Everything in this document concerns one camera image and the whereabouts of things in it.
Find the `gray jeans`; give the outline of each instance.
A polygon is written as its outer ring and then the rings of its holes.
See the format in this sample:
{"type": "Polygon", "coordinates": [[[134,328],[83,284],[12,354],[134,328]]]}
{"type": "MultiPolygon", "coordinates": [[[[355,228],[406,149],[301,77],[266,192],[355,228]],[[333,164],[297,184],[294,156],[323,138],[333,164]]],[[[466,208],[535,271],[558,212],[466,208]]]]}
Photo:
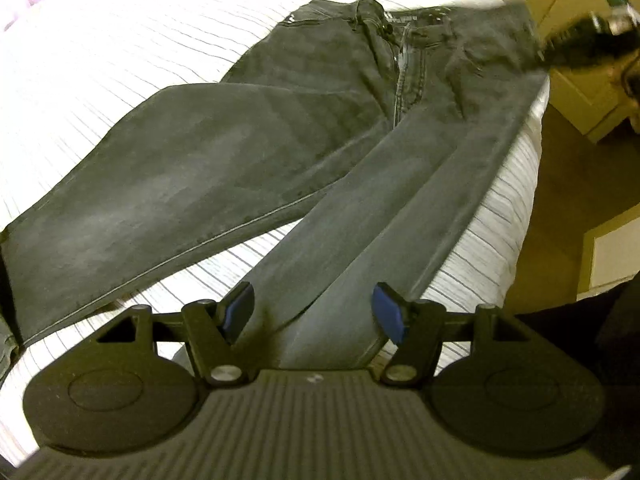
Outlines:
{"type": "Polygon", "coordinates": [[[2,232],[2,316],[26,346],[308,213],[249,274],[238,351],[360,365],[382,341],[372,284],[429,283],[544,81],[537,49],[523,5],[314,0],[220,83],[136,107],[2,232]]]}

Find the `wooden floor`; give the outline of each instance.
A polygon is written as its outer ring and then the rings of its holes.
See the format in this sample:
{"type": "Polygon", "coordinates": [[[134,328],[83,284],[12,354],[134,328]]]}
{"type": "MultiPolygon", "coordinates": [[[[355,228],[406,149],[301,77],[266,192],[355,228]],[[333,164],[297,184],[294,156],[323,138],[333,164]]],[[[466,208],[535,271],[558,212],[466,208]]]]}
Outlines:
{"type": "Polygon", "coordinates": [[[640,136],[628,124],[594,145],[552,106],[542,123],[533,213],[505,302],[511,313],[575,301],[584,233],[640,203],[640,136]]]}

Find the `striped bedsheet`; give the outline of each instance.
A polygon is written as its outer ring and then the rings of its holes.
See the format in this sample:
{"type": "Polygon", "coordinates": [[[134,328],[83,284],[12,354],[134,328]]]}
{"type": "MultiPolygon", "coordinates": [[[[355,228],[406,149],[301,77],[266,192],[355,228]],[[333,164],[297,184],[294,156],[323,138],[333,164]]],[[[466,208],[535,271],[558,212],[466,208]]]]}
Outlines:
{"type": "MultiPolygon", "coordinates": [[[[137,104],[169,85],[215,82],[252,44],[309,0],[44,0],[0,33],[0,229],[68,173],[137,104]]],[[[351,2],[353,0],[334,0],[351,2]]],[[[379,0],[386,10],[500,0],[379,0]]],[[[482,205],[424,293],[455,312],[501,305],[524,240],[548,90],[482,205]]],[[[0,389],[0,453],[14,465],[36,449],[22,413],[28,381],[121,309],[173,312],[218,300],[295,222],[177,272],[30,346],[0,389]]],[[[176,344],[161,344],[171,357],[176,344]]],[[[393,351],[388,344],[377,358],[393,351]]],[[[447,344],[440,365],[468,352],[447,344]]]]}

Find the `jeans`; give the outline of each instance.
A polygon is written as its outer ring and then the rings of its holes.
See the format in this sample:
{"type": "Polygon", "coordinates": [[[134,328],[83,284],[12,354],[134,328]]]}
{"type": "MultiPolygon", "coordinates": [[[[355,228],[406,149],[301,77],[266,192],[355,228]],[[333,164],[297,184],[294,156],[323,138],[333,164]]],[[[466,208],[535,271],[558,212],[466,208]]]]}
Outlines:
{"type": "Polygon", "coordinates": [[[323,362],[359,365],[382,341],[372,284],[429,283],[542,86],[537,52],[521,4],[314,0],[220,83],[136,107],[2,232],[2,315],[27,345],[306,214],[248,276],[238,351],[315,365],[298,356],[350,338],[323,362]]]}

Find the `jeans seam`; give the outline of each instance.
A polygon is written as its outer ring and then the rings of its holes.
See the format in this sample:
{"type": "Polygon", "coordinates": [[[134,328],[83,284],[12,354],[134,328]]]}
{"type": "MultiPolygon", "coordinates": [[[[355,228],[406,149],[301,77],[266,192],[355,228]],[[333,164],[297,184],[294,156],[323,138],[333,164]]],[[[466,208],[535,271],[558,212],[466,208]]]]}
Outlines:
{"type": "Polygon", "coordinates": [[[83,310],[87,309],[89,306],[91,306],[92,304],[94,304],[96,301],[99,301],[99,300],[101,300],[102,298],[104,298],[104,297],[106,297],[106,296],[110,295],[112,292],[114,292],[114,291],[118,290],[119,288],[123,287],[124,285],[127,285],[127,284],[129,284],[129,283],[135,282],[136,280],[138,280],[138,279],[142,278],[143,276],[145,276],[146,274],[148,274],[148,273],[152,272],[153,270],[159,269],[159,267],[162,267],[164,264],[166,264],[166,263],[168,263],[168,262],[170,262],[170,261],[172,261],[172,260],[175,260],[176,258],[179,258],[180,256],[183,256],[183,255],[185,255],[185,254],[188,254],[188,253],[190,253],[191,251],[196,250],[197,248],[200,248],[200,247],[202,247],[202,246],[204,246],[204,245],[206,245],[206,244],[208,244],[208,243],[210,243],[210,242],[212,242],[212,241],[216,240],[217,238],[221,238],[221,237],[223,237],[223,236],[225,236],[225,235],[227,235],[227,234],[229,234],[229,233],[232,233],[233,231],[236,231],[236,230],[238,230],[239,228],[247,227],[247,226],[249,226],[249,225],[253,224],[254,222],[257,222],[258,220],[264,220],[265,218],[268,218],[269,216],[273,215],[274,213],[281,212],[281,211],[283,211],[283,210],[285,210],[285,209],[289,208],[290,206],[296,205],[297,203],[302,202],[303,200],[306,200],[307,198],[309,198],[309,197],[311,197],[311,196],[313,196],[313,195],[315,195],[315,194],[317,194],[317,193],[321,192],[322,190],[324,190],[324,189],[328,188],[329,186],[332,186],[335,182],[337,182],[337,180],[335,180],[334,182],[331,182],[330,184],[327,184],[327,185],[326,185],[326,186],[324,186],[324,187],[321,187],[320,189],[318,189],[318,190],[314,191],[313,193],[309,193],[309,194],[307,194],[307,195],[305,195],[305,196],[303,196],[303,197],[301,197],[301,198],[299,198],[299,199],[293,200],[292,202],[289,202],[289,203],[287,203],[287,204],[285,204],[285,205],[282,205],[282,206],[280,206],[280,207],[277,207],[276,209],[273,209],[272,211],[269,211],[268,213],[265,213],[265,214],[263,214],[263,215],[260,215],[260,216],[258,216],[258,217],[256,217],[256,218],[254,218],[254,219],[252,219],[252,220],[250,220],[250,221],[248,221],[248,222],[245,222],[245,223],[243,223],[243,224],[240,224],[240,225],[237,225],[237,226],[235,226],[235,227],[232,227],[231,229],[227,229],[227,230],[226,230],[226,231],[224,231],[223,233],[220,233],[220,234],[215,235],[215,236],[213,236],[213,237],[211,237],[211,238],[208,238],[207,240],[204,240],[203,242],[200,242],[200,243],[198,243],[198,244],[195,244],[194,246],[190,247],[189,249],[186,249],[186,250],[184,250],[184,251],[181,251],[180,253],[175,254],[174,256],[171,256],[170,258],[167,258],[167,259],[163,260],[161,263],[154,265],[154,266],[153,266],[153,267],[151,267],[150,269],[147,269],[147,270],[145,270],[144,272],[140,272],[139,274],[137,274],[137,275],[136,275],[136,276],[134,276],[133,278],[131,278],[131,279],[127,280],[126,282],[123,282],[123,283],[121,283],[120,285],[118,285],[118,286],[115,286],[115,287],[111,288],[110,290],[108,290],[108,291],[107,291],[107,292],[105,292],[104,294],[101,294],[98,298],[95,298],[95,299],[93,299],[93,300],[89,301],[88,303],[85,303],[83,306],[81,306],[81,307],[79,307],[79,308],[75,309],[73,312],[71,312],[71,313],[67,314],[65,317],[63,317],[63,318],[61,318],[61,319],[57,320],[57,321],[56,321],[56,322],[54,322],[54,323],[51,323],[51,324],[50,324],[49,326],[47,326],[46,328],[43,328],[42,330],[39,330],[37,333],[35,333],[34,335],[32,335],[30,338],[25,339],[25,340],[24,340],[24,342],[23,342],[23,345],[26,345],[29,341],[31,341],[31,340],[33,340],[33,339],[37,338],[37,337],[38,337],[40,334],[42,334],[43,332],[47,332],[47,331],[49,331],[51,328],[53,328],[53,327],[55,327],[56,325],[58,325],[58,324],[62,323],[65,319],[68,319],[68,318],[70,318],[70,317],[73,317],[73,316],[75,316],[76,314],[78,314],[79,312],[81,312],[81,311],[83,311],[83,310]]]}

